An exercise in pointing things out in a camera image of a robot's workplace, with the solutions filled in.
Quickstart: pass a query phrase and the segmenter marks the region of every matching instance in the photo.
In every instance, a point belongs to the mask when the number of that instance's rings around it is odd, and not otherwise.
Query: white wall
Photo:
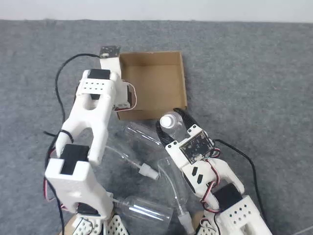
[[[0,0],[6,20],[312,22],[313,0]]]

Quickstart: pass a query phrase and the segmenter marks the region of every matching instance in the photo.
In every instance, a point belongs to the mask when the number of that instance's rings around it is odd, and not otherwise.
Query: brown cardboard
[[[132,83],[137,94],[137,106],[117,113],[120,120],[158,119],[175,107],[186,109],[181,52],[121,53],[120,62],[122,79]]]

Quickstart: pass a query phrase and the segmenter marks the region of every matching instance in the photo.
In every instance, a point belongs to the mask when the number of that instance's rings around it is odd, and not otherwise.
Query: white bottle cap
[[[172,128],[175,124],[175,117],[171,114],[166,114],[161,117],[160,124],[164,128]]]
[[[195,234],[195,229],[192,226],[192,221],[189,212],[186,212],[180,216],[178,216],[178,219],[181,223],[181,225],[184,227],[188,235]]]
[[[157,180],[159,177],[159,174],[157,171],[153,170],[148,164],[142,164],[139,169],[139,174],[143,176],[148,176],[151,179]]]

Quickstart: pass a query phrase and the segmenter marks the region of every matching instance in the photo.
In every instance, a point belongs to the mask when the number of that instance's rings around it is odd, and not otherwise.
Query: robotic arm
[[[225,161],[212,158],[214,142],[208,134],[184,110],[174,111],[181,115],[189,137],[178,142],[163,132],[159,121],[156,132],[191,190],[201,198],[209,227],[218,235],[271,235],[251,198],[244,195],[238,177]],[[227,185],[212,193],[221,180]],[[201,232],[198,234],[207,234],[206,230]]]
[[[128,83],[121,80],[119,49],[102,48],[101,70],[84,71],[69,118],[56,140],[57,158],[50,159],[45,171],[63,205],[92,221],[94,235],[110,218],[113,203],[112,194],[97,182],[92,165],[101,163],[112,110],[131,107]],[[93,133],[90,149],[72,144],[86,128]]]

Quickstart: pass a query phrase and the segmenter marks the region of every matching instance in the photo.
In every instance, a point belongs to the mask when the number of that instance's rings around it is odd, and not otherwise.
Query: plastic bottle
[[[117,156],[120,157],[121,160],[128,163],[131,167],[139,169],[139,174],[150,177],[154,180],[158,179],[158,172],[153,170],[148,164],[139,161],[130,148],[122,146],[121,144],[118,144],[116,142],[113,144],[113,141],[109,141],[106,146],[106,150],[115,153]]]
[[[139,220],[156,230],[166,231],[170,224],[173,209],[135,196],[126,199],[113,199],[115,209],[124,216]]]
[[[182,118],[178,113],[172,111],[164,114],[160,118],[160,124],[163,131],[169,134],[175,140],[181,141],[185,139],[187,132]]]
[[[154,149],[162,149],[163,146],[158,139],[157,133],[147,126],[130,122],[124,130],[126,135],[134,137],[138,141],[141,141]]]
[[[187,234],[195,234],[190,213],[186,209],[188,194],[180,170],[169,157],[159,160],[157,166],[161,179],[167,182],[165,192],[169,204],[176,209],[179,221]]]

